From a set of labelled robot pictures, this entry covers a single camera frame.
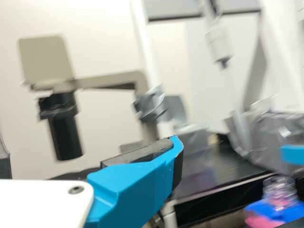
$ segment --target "metal bracket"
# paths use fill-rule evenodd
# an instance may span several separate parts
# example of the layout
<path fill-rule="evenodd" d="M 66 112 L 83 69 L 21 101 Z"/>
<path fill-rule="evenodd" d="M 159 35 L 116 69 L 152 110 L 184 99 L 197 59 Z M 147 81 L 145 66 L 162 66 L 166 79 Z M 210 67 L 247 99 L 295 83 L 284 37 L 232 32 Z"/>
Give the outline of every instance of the metal bracket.
<path fill-rule="evenodd" d="M 137 96 L 133 103 L 138 118 L 144 122 L 159 122 L 160 118 L 168 120 L 165 116 L 168 107 L 165 103 L 165 94 L 161 86 L 149 90 L 144 95 Z"/>

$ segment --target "white panel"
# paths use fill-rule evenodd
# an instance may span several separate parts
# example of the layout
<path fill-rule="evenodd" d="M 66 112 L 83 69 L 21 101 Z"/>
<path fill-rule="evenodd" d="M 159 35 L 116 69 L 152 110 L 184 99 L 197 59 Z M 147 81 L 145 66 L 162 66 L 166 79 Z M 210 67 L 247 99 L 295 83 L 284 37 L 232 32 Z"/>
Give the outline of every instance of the white panel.
<path fill-rule="evenodd" d="M 83 181 L 0 180 L 1 227 L 83 227 L 93 188 Z M 70 194 L 71 188 L 82 192 Z"/>

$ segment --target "black cylindrical lens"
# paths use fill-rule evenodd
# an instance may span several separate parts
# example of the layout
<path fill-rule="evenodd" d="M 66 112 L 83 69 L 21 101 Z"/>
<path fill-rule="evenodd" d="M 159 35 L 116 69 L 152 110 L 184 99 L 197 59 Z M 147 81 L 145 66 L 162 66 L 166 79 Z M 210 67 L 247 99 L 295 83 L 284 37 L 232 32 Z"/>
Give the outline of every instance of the black cylindrical lens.
<path fill-rule="evenodd" d="M 56 157 L 60 161 L 82 156 L 74 116 L 77 106 L 74 94 L 60 93 L 39 99 L 40 119 L 48 119 Z"/>

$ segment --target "white wall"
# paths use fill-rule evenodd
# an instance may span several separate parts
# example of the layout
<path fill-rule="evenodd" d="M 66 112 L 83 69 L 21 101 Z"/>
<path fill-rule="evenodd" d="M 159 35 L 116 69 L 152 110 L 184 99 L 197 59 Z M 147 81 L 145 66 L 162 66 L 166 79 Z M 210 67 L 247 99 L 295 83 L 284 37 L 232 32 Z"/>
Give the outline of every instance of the white wall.
<path fill-rule="evenodd" d="M 171 32 L 167 43 L 179 47 L 178 42 L 184 43 L 180 26 L 161 27 L 161 32 L 151 28 L 155 45 L 161 48 L 159 42 L 167 30 Z M 38 96 L 21 85 L 17 50 L 19 38 L 61 34 L 76 77 L 138 69 L 141 66 L 128 1 L 2 0 L 0 29 L 0 131 L 11 153 L 14 178 L 42 179 L 98 166 L 101 160 L 118 154 L 118 145 L 141 138 L 131 92 L 80 91 L 76 93 L 80 110 L 76 119 L 85 155 L 57 162 L 47 122 L 38 121 Z M 170 56 L 171 61 L 178 62 L 174 78 L 185 77 L 189 69 L 181 60 L 181 52 L 180 48 L 162 48 L 158 52 L 160 61 Z M 170 69 L 161 65 L 166 90 L 185 92 L 186 105 L 191 106 L 183 85 L 175 83 L 170 87 Z"/>
<path fill-rule="evenodd" d="M 275 108 L 303 110 L 303 90 L 299 67 L 299 42 L 295 6 L 290 0 L 261 0 L 263 11 L 258 14 L 224 16 L 233 58 L 231 79 L 239 104 L 253 61 L 258 32 L 267 58 L 267 70 L 261 98 L 275 95 Z M 193 107 L 196 121 L 204 121 L 212 131 L 227 132 L 223 119 L 234 109 L 227 85 L 210 55 L 203 19 L 186 24 L 189 49 Z"/>

